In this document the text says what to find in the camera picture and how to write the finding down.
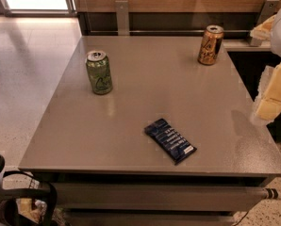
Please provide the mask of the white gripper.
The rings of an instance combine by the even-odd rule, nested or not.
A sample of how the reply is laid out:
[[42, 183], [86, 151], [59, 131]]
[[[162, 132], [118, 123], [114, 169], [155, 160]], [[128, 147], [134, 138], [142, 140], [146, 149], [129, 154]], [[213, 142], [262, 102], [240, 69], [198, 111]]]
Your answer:
[[[271, 51], [281, 57], [281, 9], [251, 30], [250, 36], [269, 40]], [[281, 114], [281, 62], [275, 67], [266, 66], [258, 85], [253, 105], [253, 122], [270, 123]]]

